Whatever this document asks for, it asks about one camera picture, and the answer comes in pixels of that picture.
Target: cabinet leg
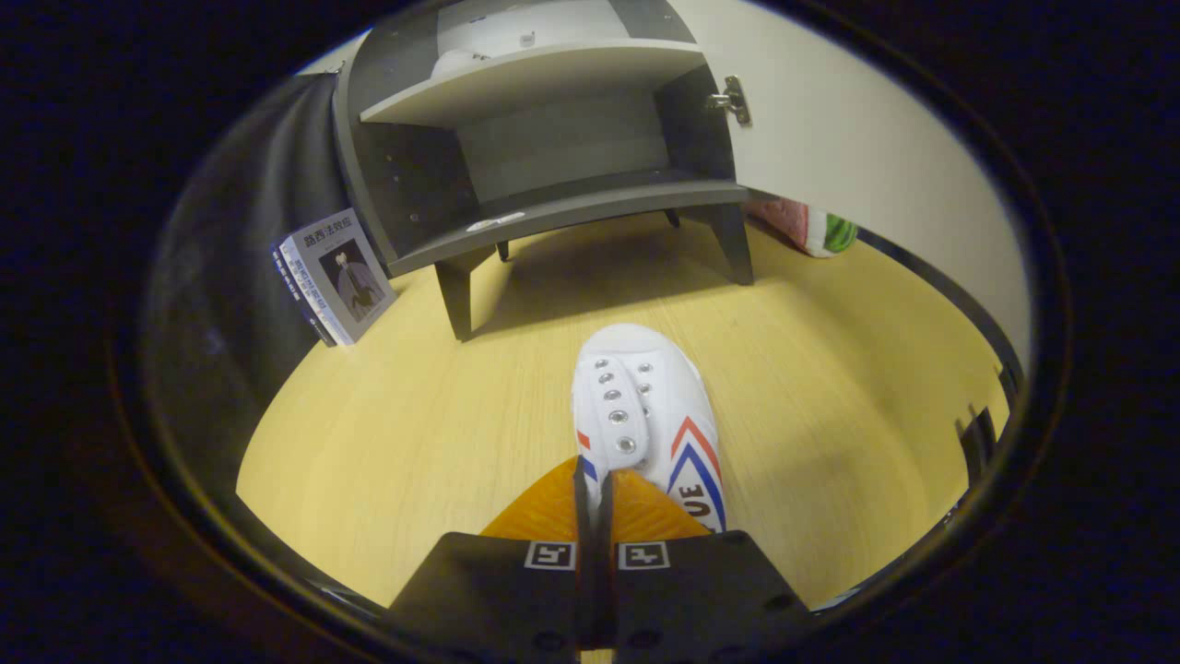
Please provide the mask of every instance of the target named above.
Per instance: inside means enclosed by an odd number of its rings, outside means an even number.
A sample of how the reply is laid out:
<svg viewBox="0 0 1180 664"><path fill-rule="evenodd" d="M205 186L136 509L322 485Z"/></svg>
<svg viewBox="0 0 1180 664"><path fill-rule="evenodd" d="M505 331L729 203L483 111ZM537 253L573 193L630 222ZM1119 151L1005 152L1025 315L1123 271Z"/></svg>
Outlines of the cabinet leg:
<svg viewBox="0 0 1180 664"><path fill-rule="evenodd" d="M434 271L442 291L442 303L451 318L454 338L466 342L472 338L471 329L471 271L484 262L492 252L491 246L484 246L434 263Z"/></svg>
<svg viewBox="0 0 1180 664"><path fill-rule="evenodd" d="M738 283L754 282L754 265L749 259L749 243L746 241L746 217L741 205L715 205L709 215L709 225L716 235L721 250L726 252L733 280Z"/></svg>

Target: cabinet shelf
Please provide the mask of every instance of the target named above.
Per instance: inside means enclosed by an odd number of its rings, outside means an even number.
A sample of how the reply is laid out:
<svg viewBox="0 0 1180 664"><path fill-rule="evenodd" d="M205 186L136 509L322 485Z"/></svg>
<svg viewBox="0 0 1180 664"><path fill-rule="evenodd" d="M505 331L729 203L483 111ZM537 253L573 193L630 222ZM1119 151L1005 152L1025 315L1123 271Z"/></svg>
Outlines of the cabinet shelf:
<svg viewBox="0 0 1180 664"><path fill-rule="evenodd" d="M431 78L373 104L360 119L455 129L546 100L618 88L655 90L703 64L700 47L687 41L556 44Z"/></svg>
<svg viewBox="0 0 1180 664"><path fill-rule="evenodd" d="M716 205L746 200L745 186L726 179L661 169L588 177L542 186L489 200L463 224L389 263L404 274L480 246L537 232L644 211ZM479 230L467 228L484 218L524 212L505 223Z"/></svg>

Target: book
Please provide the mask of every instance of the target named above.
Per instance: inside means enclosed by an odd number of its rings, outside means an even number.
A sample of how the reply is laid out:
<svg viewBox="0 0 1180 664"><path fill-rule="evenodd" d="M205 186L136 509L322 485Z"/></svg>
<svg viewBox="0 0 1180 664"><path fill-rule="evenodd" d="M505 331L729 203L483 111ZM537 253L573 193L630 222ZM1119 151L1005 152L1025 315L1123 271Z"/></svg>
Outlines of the book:
<svg viewBox="0 0 1180 664"><path fill-rule="evenodd" d="M355 344L398 296L352 208L296 230L278 251L336 344Z"/></svg>
<svg viewBox="0 0 1180 664"><path fill-rule="evenodd" d="M277 243L270 245L270 259L274 261L275 268L278 269L278 275L283 277L283 283L287 285L287 289L290 290L291 296L295 297L295 302L299 304L300 313L303 315L303 318L308 321L313 329L315 329L315 334L320 336L321 341L323 341L323 346L329 349L335 347L336 341L328 334L328 328L323 326L320 317L314 310L312 310L312 304L308 303L307 297L303 296L303 290L295 285L295 280L291 278L291 272L288 270L289 268L287 265L287 261L283 258L282 251L278 250Z"/></svg>

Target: sticker on shelf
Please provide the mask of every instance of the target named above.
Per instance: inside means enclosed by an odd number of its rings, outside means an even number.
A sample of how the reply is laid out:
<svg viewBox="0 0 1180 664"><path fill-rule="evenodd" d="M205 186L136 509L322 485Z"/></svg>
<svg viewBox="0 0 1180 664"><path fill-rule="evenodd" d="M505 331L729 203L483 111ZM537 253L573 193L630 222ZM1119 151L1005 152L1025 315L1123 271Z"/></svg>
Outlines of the sticker on shelf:
<svg viewBox="0 0 1180 664"><path fill-rule="evenodd" d="M504 216L498 216L496 218L485 218L484 221L477 221L476 223L472 223L471 225L467 226L467 232L471 232L473 230L483 230L489 225L497 225L500 223L506 223L509 221L516 221L522 216L524 216L524 212L512 212Z"/></svg>

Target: illustration of person on book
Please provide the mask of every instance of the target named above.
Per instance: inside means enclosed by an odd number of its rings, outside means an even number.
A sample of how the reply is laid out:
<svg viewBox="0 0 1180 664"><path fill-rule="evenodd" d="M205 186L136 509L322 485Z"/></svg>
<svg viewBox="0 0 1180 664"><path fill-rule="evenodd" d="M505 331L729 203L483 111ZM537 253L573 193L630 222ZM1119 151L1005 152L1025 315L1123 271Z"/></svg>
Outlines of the illustration of person on book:
<svg viewBox="0 0 1180 664"><path fill-rule="evenodd" d="M335 261L340 265L340 272L336 275L336 292L345 301L348 311L360 322L385 295L368 264L349 259L348 254L343 250L335 255Z"/></svg>

